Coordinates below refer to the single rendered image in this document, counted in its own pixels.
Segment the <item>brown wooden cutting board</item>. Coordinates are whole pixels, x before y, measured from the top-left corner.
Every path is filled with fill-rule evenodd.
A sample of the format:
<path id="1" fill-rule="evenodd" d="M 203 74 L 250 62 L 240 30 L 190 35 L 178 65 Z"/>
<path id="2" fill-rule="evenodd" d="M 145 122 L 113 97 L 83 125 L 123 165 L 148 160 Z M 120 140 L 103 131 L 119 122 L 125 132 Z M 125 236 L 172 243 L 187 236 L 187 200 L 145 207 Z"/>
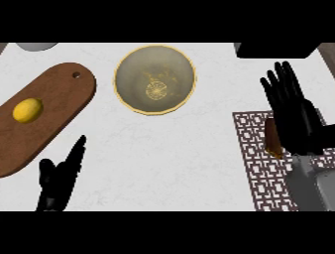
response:
<path id="1" fill-rule="evenodd" d="M 91 71 L 79 63 L 58 63 L 0 105 L 0 178 L 27 166 L 83 110 L 94 93 Z M 41 99 L 43 110 L 30 123 L 20 123 L 12 110 L 27 98 Z"/>

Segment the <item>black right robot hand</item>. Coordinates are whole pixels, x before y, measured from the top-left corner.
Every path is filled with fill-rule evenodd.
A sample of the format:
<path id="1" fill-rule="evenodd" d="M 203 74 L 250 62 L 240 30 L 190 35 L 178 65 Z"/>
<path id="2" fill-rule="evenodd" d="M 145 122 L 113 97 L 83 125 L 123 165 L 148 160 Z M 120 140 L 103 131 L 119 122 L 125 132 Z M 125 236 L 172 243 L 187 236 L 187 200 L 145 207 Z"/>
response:
<path id="1" fill-rule="evenodd" d="M 305 98 L 289 62 L 275 62 L 259 79 L 280 145 L 290 155 L 321 155 L 335 148 L 335 124 L 323 125 L 312 102 Z"/>

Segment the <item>brown patterned placemat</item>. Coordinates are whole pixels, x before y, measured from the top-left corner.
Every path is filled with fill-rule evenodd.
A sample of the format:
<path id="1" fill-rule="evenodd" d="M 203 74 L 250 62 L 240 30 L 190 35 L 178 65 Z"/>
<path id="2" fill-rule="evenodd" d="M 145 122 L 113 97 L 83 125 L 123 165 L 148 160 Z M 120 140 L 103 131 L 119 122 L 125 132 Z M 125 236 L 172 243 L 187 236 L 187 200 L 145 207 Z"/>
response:
<path id="1" fill-rule="evenodd" d="M 269 117 L 269 111 L 232 113 L 253 208 L 258 211 L 296 211 L 284 181 L 292 170 L 292 157 L 283 152 L 283 157 L 277 159 L 263 149 L 263 122 Z M 335 169 L 335 148 L 325 149 L 321 156 L 314 156 L 311 164 Z"/>

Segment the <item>grey bowl with gold rim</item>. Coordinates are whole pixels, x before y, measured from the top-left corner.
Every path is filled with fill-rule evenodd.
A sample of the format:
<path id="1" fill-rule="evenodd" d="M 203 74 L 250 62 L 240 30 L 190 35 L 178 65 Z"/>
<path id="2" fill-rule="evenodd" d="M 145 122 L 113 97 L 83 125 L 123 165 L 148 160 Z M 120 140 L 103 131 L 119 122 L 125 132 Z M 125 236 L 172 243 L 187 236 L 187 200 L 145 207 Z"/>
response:
<path id="1" fill-rule="evenodd" d="M 145 116 L 175 111 L 196 89 L 190 58 L 166 45 L 147 45 L 122 58 L 113 71 L 113 91 L 123 106 Z"/>

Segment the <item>grey round object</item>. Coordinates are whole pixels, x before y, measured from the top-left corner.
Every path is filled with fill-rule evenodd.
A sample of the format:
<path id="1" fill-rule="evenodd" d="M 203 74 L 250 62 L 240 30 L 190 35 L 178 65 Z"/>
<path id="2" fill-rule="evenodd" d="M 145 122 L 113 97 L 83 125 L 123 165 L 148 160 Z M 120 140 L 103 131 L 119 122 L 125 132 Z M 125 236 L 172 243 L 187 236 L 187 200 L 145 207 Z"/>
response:
<path id="1" fill-rule="evenodd" d="M 27 52 L 39 52 L 49 49 L 55 43 L 17 43 L 17 46 Z"/>

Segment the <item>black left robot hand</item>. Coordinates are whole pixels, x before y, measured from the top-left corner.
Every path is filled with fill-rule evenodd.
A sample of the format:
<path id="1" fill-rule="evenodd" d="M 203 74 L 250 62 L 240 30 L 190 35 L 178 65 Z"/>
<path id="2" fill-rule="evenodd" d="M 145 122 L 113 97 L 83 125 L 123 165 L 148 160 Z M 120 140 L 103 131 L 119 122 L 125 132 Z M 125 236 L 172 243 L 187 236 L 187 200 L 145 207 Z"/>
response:
<path id="1" fill-rule="evenodd" d="M 82 169 L 85 135 L 80 135 L 67 157 L 54 164 L 51 159 L 39 161 L 39 186 L 38 211 L 63 211 L 67 207 L 76 179 Z"/>

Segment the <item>black appliance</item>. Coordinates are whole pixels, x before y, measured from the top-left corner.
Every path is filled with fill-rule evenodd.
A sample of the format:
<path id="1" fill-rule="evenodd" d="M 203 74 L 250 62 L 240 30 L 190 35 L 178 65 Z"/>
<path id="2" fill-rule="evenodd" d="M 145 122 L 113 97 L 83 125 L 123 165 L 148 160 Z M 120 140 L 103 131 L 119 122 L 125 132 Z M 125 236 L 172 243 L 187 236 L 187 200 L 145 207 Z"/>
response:
<path id="1" fill-rule="evenodd" d="M 318 43 L 234 43 L 240 59 L 305 59 Z"/>

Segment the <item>yellow lemon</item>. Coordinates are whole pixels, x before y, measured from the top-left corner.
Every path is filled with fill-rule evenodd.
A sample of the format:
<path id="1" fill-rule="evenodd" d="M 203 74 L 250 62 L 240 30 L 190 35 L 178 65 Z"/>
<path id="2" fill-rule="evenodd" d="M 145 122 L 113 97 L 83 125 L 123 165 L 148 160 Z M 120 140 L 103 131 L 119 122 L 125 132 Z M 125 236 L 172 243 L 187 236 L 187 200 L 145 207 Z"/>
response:
<path id="1" fill-rule="evenodd" d="M 42 100 L 39 98 L 27 98 L 14 106 L 12 118 L 18 123 L 30 123 L 38 119 L 42 111 Z"/>

